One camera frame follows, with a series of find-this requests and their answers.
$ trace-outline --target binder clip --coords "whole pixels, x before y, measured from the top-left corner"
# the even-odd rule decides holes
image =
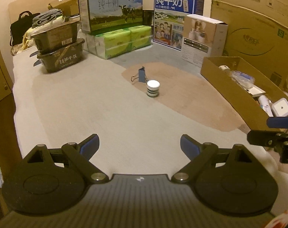
[[[145,74],[145,67],[141,67],[138,73],[131,77],[131,82],[134,82],[136,79],[139,79],[139,82],[143,83],[146,83],[148,81]]]

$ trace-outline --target wooden floor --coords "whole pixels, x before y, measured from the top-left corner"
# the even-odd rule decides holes
[[[4,178],[22,159],[15,133],[14,113],[14,98],[10,94],[0,101],[0,167]]]

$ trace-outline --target green tissue package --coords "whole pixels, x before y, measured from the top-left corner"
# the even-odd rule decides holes
[[[131,48],[136,50],[151,44],[151,27],[134,26],[128,28],[131,31]]]
[[[97,56],[109,59],[131,51],[131,32],[119,29],[95,36]]]

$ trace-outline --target white logo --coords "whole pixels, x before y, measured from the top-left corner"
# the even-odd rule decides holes
[[[143,182],[145,180],[145,178],[144,177],[138,177],[138,178],[136,178],[136,180],[138,180],[139,182]]]

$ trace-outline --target family illustration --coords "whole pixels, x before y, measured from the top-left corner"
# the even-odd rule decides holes
[[[168,25],[168,22],[160,23],[155,26],[155,39],[159,39],[170,45],[172,25]]]

